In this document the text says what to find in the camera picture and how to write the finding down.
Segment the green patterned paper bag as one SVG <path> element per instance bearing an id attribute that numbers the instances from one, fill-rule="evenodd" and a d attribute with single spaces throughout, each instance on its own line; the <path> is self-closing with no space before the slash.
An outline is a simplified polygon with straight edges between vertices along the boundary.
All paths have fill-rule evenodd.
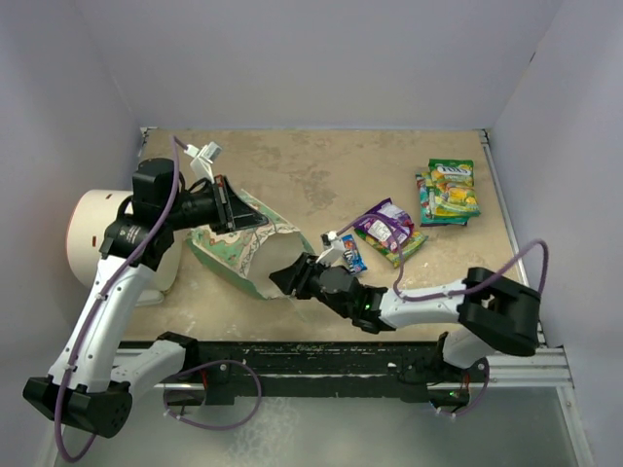
<path id="1" fill-rule="evenodd" d="M 190 230 L 187 245 L 204 269 L 207 279 L 196 279 L 196 289 L 213 305 L 221 305 L 226 294 L 219 290 L 224 281 L 242 294 L 261 301 L 289 302 L 304 322 L 313 322 L 310 302 L 298 302 L 287 296 L 269 279 L 277 270 L 291 266 L 303 253 L 314 250 L 299 228 L 267 206 L 260 199 L 242 190 L 243 201 L 264 215 L 267 223 L 234 233 L 218 234 L 209 226 Z"/>

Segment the blue colourful snack packet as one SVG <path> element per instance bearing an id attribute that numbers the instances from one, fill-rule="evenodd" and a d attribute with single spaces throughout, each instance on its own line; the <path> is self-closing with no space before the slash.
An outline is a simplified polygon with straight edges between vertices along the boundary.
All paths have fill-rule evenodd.
<path id="1" fill-rule="evenodd" d="M 345 248 L 343 258 L 346 262 L 346 266 L 349 272 L 353 275 L 358 275 L 366 271 L 368 268 L 361 256 L 354 236 L 352 234 L 344 235 L 342 237 L 342 243 Z"/>

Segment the purple jelly snack packet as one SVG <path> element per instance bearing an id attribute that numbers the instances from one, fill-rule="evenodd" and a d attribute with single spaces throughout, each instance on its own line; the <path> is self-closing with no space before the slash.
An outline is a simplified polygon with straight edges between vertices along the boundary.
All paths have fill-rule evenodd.
<path id="1" fill-rule="evenodd" d="M 414 227 L 410 215 L 394 204 L 392 198 L 377 203 L 354 224 L 358 233 L 372 237 L 391 252 L 396 252 L 397 244 L 403 245 L 411 237 Z"/>

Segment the yellow green snack packet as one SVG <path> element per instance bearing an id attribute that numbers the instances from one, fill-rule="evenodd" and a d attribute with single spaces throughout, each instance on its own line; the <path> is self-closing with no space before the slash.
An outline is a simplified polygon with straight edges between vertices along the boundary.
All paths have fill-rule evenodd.
<path id="1" fill-rule="evenodd" d="M 398 269 L 405 260 L 413 257 L 422 248 L 422 246 L 428 239 L 427 235 L 417 231 L 413 231 L 409 239 L 401 245 L 402 254 L 399 254 L 397 250 L 391 251 L 365 232 L 359 229 L 355 229 L 354 231 L 359 238 L 364 240 L 376 252 L 378 252 L 386 260 L 388 260 L 395 269 Z"/>
<path id="2" fill-rule="evenodd" d="M 435 216 L 477 217 L 481 214 L 473 160 L 430 159 L 428 169 Z"/>

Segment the teal mint candy packet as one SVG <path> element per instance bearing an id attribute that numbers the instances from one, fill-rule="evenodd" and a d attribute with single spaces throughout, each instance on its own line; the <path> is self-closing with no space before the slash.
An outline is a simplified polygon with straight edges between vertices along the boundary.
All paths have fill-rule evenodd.
<path id="1" fill-rule="evenodd" d="M 468 224 L 468 217 L 434 216 L 427 206 L 421 208 L 420 225 L 422 227 L 462 226 Z"/>

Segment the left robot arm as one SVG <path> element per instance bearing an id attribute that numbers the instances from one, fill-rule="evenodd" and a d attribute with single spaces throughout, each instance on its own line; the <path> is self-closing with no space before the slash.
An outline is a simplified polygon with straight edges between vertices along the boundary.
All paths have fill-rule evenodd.
<path id="1" fill-rule="evenodd" d="M 95 278 L 71 337 L 44 377 L 31 377 L 23 397 L 55 427 L 112 438 L 133 402 L 162 380 L 189 381 L 201 367 L 197 340 L 160 335 L 131 363 L 113 365 L 138 299 L 151 283 L 177 231 L 208 226 L 217 234 L 256 229 L 268 218 L 218 175 L 186 188 L 173 160 L 142 162 L 132 194 L 106 228 Z"/>

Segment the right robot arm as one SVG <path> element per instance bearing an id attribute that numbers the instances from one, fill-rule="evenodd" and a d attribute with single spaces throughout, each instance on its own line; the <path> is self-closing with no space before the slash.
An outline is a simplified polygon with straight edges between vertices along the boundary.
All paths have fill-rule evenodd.
<path id="1" fill-rule="evenodd" d="M 284 295 L 315 299 L 369 334 L 459 324 L 440 339 L 441 350 L 432 359 L 443 380 L 457 379 L 496 352 L 531 357 L 538 347 L 540 294 L 489 269 L 471 268 L 465 278 L 438 287 L 392 290 L 363 284 L 348 269 L 303 253 L 269 279 Z"/>

